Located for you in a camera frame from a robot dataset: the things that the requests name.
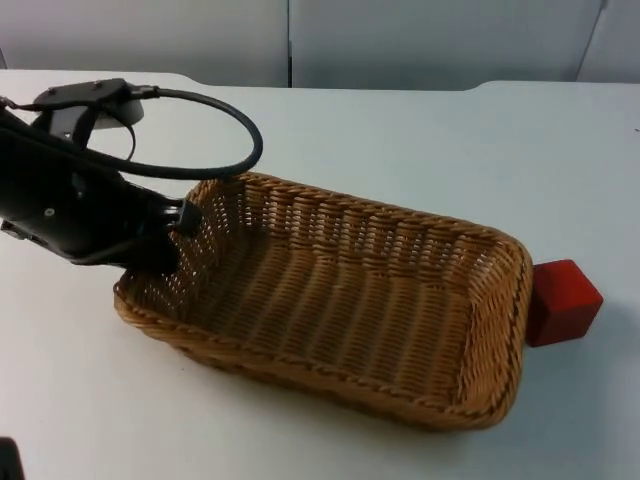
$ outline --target white tabletop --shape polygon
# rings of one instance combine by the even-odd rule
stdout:
[[[527,351],[502,424],[425,434],[196,365],[117,317],[118,270],[0,235],[0,436],[18,442],[28,480],[638,477],[640,85],[272,90],[3,71],[0,94],[28,101],[112,76],[241,108],[265,137],[258,171],[495,226],[536,262],[573,258],[605,306],[585,339]],[[221,165],[248,152],[242,129],[205,107],[145,110],[138,161]],[[129,143],[102,131],[92,146],[125,154]]]

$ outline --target black object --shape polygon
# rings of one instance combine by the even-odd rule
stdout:
[[[129,162],[87,148],[94,128],[115,119],[133,135],[142,118],[140,100],[173,97],[221,110],[242,123],[253,150],[228,167],[188,169]],[[40,112],[26,124],[7,108]],[[252,168],[262,154],[255,124],[234,107],[191,92],[137,87],[122,79],[50,88],[33,104],[0,97],[1,230],[28,239],[79,265],[116,265],[157,273],[177,267],[172,231],[194,235],[200,211],[127,182],[119,172],[205,180]]]
[[[10,438],[0,437],[0,480],[24,480],[18,446]]]

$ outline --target red block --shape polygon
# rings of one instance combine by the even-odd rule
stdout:
[[[573,260],[536,265],[527,343],[540,347],[584,337],[602,302],[602,295]]]

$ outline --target white wall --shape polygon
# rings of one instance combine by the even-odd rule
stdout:
[[[608,0],[578,80],[640,82],[640,1]]]
[[[599,9],[600,0],[291,0],[293,84],[575,80]]]
[[[2,0],[0,48],[10,68],[286,86],[287,0]]]

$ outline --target woven basket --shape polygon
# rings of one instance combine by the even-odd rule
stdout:
[[[532,265],[507,235],[258,174],[199,184],[172,275],[126,272],[127,322],[203,364],[428,429],[512,405]]]

